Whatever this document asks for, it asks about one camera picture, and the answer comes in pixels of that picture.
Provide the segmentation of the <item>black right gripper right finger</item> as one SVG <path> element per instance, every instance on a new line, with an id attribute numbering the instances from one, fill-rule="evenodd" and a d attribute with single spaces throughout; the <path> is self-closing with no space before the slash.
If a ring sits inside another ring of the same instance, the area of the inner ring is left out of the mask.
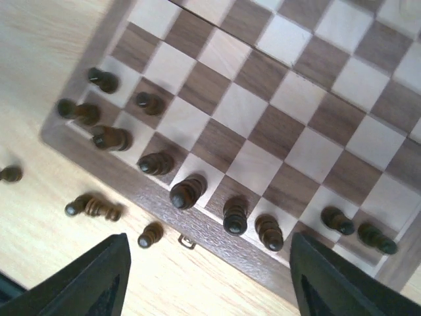
<path id="1" fill-rule="evenodd" d="M 293 235 L 289 264 L 301 315 L 420 314 L 420 305 L 308 234 Z"/>

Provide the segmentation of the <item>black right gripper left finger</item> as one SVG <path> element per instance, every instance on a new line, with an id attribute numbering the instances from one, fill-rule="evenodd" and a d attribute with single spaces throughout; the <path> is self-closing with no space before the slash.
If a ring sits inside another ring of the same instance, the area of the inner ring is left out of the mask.
<path id="1" fill-rule="evenodd" d="M 121 315 L 131 256 L 127 234 L 113 234 L 29 291 L 2 315 Z"/>

